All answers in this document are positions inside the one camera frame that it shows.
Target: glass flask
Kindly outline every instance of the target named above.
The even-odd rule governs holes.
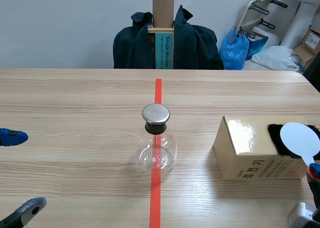
[[[142,117],[145,126],[135,138],[136,165],[149,173],[153,166],[157,166],[161,173],[166,173],[177,158],[177,142],[166,124],[170,111],[162,104],[149,104],[143,108]]]

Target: red stripe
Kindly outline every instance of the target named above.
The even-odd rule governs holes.
[[[162,103],[162,80],[155,80],[154,103]],[[152,143],[151,191],[149,228],[161,228],[161,135],[155,135]]]

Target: tan cardboard box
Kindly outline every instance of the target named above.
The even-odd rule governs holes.
[[[175,0],[152,0],[153,27],[174,26]]]
[[[320,29],[309,29],[302,44],[313,51],[315,54],[320,52]]]
[[[294,49],[294,51],[301,58],[303,62],[302,65],[305,69],[307,69],[311,65],[311,63],[317,56],[317,54],[308,49],[305,44],[299,45],[297,48]]]
[[[213,145],[222,179],[302,179],[303,160],[279,155],[268,132],[270,124],[289,122],[309,125],[303,116],[224,116]]]

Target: silver lid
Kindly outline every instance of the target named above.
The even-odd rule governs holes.
[[[142,110],[142,118],[149,124],[161,125],[169,120],[170,111],[163,104],[148,104]]]

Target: blue plastic bag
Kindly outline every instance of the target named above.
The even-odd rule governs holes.
[[[222,41],[220,56],[225,70],[242,70],[249,50],[249,40],[237,37],[234,26]]]

